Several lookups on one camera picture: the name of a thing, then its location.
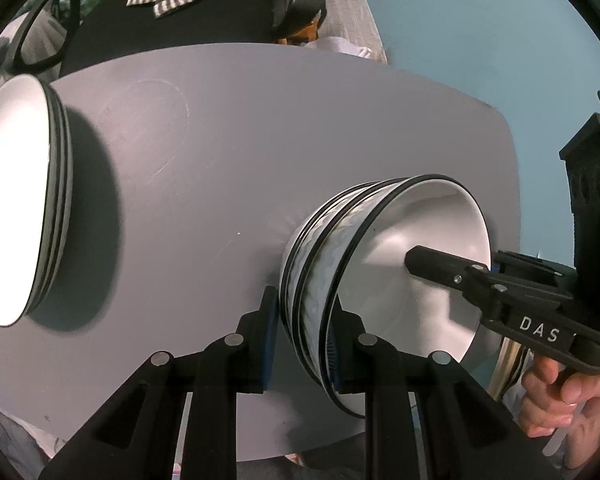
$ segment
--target chair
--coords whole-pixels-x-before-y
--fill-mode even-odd
[[[173,14],[154,18],[151,6],[127,7],[126,0],[102,0],[79,27],[74,27],[76,3],[72,0],[72,26],[62,50],[53,59],[27,66],[20,55],[22,42],[27,26],[30,27],[47,1],[31,10],[14,38],[6,61],[11,73],[39,73],[61,60],[60,76],[65,76],[111,59],[172,46],[270,43],[304,28],[325,3],[325,0],[198,0]]]

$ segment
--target teal floor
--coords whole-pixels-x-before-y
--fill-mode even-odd
[[[584,20],[567,0],[368,2],[390,63],[504,115],[520,168],[522,251],[572,264],[558,150],[600,109],[600,43]]]

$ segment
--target human hand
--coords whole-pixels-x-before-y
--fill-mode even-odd
[[[518,423],[532,438],[549,436],[556,428],[570,427],[565,466],[576,468],[600,445],[600,375],[576,373],[558,386],[555,381],[559,371],[559,364],[553,359],[534,356],[532,367],[522,377],[526,394]],[[586,404],[573,421],[573,412],[580,402]]]

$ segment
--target silver screw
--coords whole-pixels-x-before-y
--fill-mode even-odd
[[[373,346],[378,342],[378,338],[373,334],[360,334],[358,336],[358,342],[364,346]]]
[[[154,366],[162,366],[167,364],[169,359],[171,359],[171,357],[167,352],[156,352],[151,356],[151,364]]]
[[[229,334],[224,338],[224,344],[227,346],[240,346],[244,338],[240,334]]]
[[[451,362],[451,356],[442,350],[436,350],[433,352],[431,358],[439,365],[448,365]]]

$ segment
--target gray table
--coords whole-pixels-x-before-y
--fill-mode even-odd
[[[74,206],[45,303],[0,329],[0,407],[69,438],[152,352],[202,350],[277,283],[287,239],[337,192],[443,173],[499,248],[520,234],[509,128],[489,105],[343,54],[222,44],[137,54],[58,80]],[[238,396],[239,460],[361,431],[305,375],[282,330],[270,390]],[[480,331],[468,368],[493,351]]]

